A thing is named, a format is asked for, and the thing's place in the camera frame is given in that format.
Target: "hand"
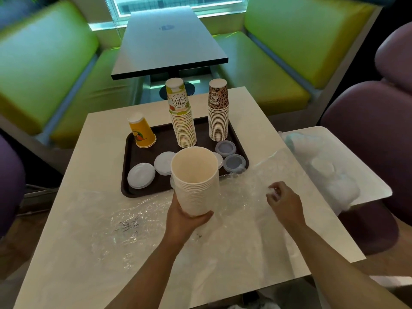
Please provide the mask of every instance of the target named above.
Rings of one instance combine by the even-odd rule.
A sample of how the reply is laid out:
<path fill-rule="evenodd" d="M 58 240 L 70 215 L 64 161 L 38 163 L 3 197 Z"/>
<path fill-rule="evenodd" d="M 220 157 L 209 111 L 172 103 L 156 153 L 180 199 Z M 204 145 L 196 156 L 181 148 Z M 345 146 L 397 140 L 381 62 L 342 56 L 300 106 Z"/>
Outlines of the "hand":
<path fill-rule="evenodd" d="M 285 228 L 290 224 L 306 225 L 299 195 L 293 192 L 283 181 L 275 182 L 269 187 L 275 189 L 280 196 L 279 200 L 276 200 L 272 194 L 266 194 L 267 202 L 272 207 L 280 223 Z"/>
<path fill-rule="evenodd" d="M 212 216 L 212 211 L 201 216 L 191 216 L 184 212 L 179 204 L 176 192 L 174 192 L 172 204 L 167 212 L 166 232 L 163 241 L 179 250 L 182 249 L 193 231 L 208 222 Z"/>

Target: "stack of paper cups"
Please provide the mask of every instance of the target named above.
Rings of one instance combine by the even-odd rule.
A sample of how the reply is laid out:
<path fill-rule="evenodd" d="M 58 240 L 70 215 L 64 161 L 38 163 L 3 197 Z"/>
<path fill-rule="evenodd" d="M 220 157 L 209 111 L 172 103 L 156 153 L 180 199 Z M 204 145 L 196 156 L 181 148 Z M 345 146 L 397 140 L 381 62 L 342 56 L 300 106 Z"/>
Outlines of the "stack of paper cups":
<path fill-rule="evenodd" d="M 171 170 L 171 184 L 185 212 L 202 215 L 213 209 L 219 195 L 219 169 L 212 151 L 185 148 L 173 157 Z"/>
<path fill-rule="evenodd" d="M 192 109 L 188 101 L 185 84 L 181 78 L 170 78 L 166 81 L 166 92 L 173 129 L 180 147 L 196 144 Z"/>
<path fill-rule="evenodd" d="M 209 82 L 209 136 L 213 141 L 227 138 L 229 128 L 229 97 L 227 82 L 213 79 Z"/>

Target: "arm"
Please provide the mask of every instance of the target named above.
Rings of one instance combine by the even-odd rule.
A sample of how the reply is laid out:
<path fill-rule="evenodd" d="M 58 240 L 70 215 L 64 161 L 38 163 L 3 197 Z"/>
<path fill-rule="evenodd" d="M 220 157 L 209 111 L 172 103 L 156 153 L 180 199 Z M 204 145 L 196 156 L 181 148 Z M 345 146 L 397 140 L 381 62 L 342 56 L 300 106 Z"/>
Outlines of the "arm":
<path fill-rule="evenodd" d="M 306 225 L 300 197 L 284 182 L 270 186 L 280 191 L 267 201 L 296 242 L 322 294 L 333 309 L 407 309 L 384 287 L 357 270 Z"/>
<path fill-rule="evenodd" d="M 106 309 L 157 309 L 178 253 L 193 231 L 208 222 L 212 215 L 212 211 L 197 217 L 188 215 L 174 194 L 162 241 Z"/>

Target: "yellow cup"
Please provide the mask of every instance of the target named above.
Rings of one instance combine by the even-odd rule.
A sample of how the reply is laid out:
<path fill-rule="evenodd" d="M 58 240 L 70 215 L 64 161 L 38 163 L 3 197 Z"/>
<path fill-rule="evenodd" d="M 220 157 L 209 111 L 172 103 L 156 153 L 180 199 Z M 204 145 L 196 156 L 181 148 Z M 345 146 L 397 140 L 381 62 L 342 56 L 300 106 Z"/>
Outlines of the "yellow cup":
<path fill-rule="evenodd" d="M 129 121 L 131 131 L 133 132 L 138 147 L 147 148 L 156 143 L 156 136 L 142 113 L 137 112 L 127 120 Z"/>

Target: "right arm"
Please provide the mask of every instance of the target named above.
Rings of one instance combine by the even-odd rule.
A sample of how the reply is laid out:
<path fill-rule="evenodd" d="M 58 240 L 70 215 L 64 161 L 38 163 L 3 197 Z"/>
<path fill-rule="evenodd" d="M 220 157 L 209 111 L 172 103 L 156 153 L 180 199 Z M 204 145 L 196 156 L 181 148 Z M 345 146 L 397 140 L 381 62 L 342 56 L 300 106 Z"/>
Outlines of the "right arm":
<path fill-rule="evenodd" d="M 360 272 L 306 225 L 300 197 L 284 182 L 267 202 L 297 244 L 312 276 L 333 309 L 408 309 L 384 287 Z"/>

